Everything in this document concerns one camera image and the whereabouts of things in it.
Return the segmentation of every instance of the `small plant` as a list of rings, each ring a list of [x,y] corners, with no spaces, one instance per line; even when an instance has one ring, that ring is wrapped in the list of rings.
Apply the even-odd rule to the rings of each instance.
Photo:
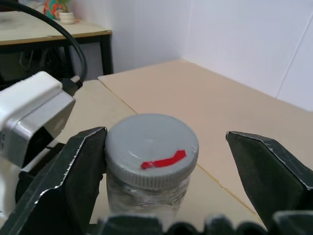
[[[67,4],[70,2],[70,0],[59,0],[59,4],[62,6],[63,12],[68,12]]]

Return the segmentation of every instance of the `black cable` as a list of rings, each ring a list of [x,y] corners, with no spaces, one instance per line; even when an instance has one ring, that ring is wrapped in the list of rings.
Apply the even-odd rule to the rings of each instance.
[[[66,39],[68,39],[70,41],[70,43],[73,45],[76,53],[78,54],[78,58],[79,58],[81,65],[82,65],[82,71],[80,74],[80,81],[77,83],[77,85],[79,87],[81,87],[83,85],[83,82],[84,82],[86,75],[87,75],[86,58],[85,58],[85,55],[84,55],[82,49],[80,48],[78,42],[72,37],[72,35],[69,32],[67,32],[62,26],[60,26],[54,20],[50,19],[46,15],[44,15],[44,14],[40,13],[39,11],[34,10],[28,6],[22,5],[22,4],[17,3],[17,2],[8,1],[8,0],[0,0],[0,5],[11,8],[13,10],[25,12],[29,15],[32,15],[33,17],[36,17],[36,18],[46,22],[48,25],[52,26],[53,28],[58,30]]]

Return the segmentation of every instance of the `jar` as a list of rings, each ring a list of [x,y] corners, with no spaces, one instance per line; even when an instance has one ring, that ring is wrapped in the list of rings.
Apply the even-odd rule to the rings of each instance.
[[[154,214],[168,228],[187,192],[198,154],[195,133],[174,117],[141,114],[118,123],[106,139],[111,212]]]

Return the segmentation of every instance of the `jar lid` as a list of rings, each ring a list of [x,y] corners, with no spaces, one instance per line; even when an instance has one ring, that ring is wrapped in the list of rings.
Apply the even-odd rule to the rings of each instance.
[[[170,188],[197,164],[199,142],[182,121],[161,114],[131,116],[106,139],[108,170],[122,182],[146,189]]]

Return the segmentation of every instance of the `red tape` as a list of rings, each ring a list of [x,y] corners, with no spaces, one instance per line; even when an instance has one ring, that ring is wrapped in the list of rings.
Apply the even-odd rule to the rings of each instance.
[[[182,159],[186,157],[186,151],[185,150],[178,150],[175,155],[171,158],[157,160],[157,161],[151,161],[151,162],[143,162],[140,166],[141,169],[146,170],[149,168],[160,168],[160,167],[166,167],[173,165],[175,163],[178,163]]]

